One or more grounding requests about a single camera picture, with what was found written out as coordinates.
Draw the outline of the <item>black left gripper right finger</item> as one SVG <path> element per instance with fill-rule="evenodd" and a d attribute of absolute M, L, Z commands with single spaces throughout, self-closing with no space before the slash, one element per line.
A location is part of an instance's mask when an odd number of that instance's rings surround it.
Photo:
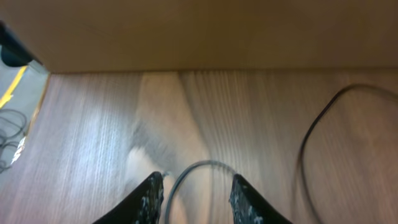
<path fill-rule="evenodd" d="M 234 224 L 292 224 L 241 174 L 233 175 L 229 202 Z"/>

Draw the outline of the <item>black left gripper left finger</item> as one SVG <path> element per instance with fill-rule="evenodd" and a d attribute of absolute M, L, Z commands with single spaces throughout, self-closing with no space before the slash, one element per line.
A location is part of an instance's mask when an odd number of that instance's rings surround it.
<path fill-rule="evenodd" d="M 158 224 L 164 201 L 163 176 L 151 173 L 124 200 L 93 224 Z"/>

